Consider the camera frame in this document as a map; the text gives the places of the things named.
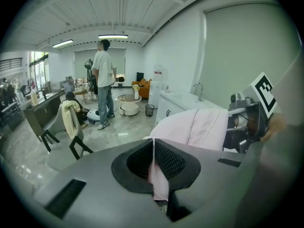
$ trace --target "pink fabric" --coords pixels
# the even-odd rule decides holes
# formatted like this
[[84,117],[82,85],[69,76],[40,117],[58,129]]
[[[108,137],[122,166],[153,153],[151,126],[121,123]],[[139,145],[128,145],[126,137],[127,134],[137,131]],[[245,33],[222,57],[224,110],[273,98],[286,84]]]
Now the pink fabric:
[[[199,148],[222,150],[228,124],[225,109],[189,110],[161,120],[150,137],[168,139]],[[169,184],[160,167],[153,161],[148,181],[153,184],[154,199],[168,200]]]

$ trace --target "white t-shirt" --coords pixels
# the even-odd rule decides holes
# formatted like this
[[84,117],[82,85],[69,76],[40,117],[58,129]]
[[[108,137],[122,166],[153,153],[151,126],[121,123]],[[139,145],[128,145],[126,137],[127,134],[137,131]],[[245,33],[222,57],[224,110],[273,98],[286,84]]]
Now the white t-shirt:
[[110,86],[115,82],[111,74],[116,67],[113,65],[112,59],[106,51],[99,51],[95,54],[93,68],[99,70],[98,87]]

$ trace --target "fluorescent light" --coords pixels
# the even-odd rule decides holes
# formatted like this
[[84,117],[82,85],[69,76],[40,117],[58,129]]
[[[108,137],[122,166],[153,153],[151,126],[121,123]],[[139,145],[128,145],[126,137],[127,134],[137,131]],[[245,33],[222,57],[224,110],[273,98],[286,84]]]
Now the fluorescent light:
[[54,48],[57,48],[59,46],[63,46],[63,45],[66,45],[68,43],[72,43],[73,40],[67,40],[67,41],[64,41],[64,42],[60,42],[59,44],[56,44],[56,45],[53,45]]
[[98,36],[99,39],[108,39],[108,38],[120,38],[120,39],[127,39],[127,35],[104,35]]

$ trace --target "black wire trash bin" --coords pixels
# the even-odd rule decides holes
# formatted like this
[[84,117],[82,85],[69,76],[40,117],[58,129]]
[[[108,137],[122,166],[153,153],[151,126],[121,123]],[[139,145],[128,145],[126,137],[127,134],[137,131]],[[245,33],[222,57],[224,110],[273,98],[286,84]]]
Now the black wire trash bin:
[[146,116],[153,116],[154,106],[152,104],[146,105]]

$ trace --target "white ceiling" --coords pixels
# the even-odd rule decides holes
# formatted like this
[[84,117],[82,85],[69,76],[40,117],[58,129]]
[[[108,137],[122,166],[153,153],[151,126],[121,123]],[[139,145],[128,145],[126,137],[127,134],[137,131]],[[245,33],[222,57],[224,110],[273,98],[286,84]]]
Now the white ceiling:
[[128,35],[144,46],[172,16],[196,0],[29,0],[16,17],[9,48],[55,50],[98,40],[98,35]]

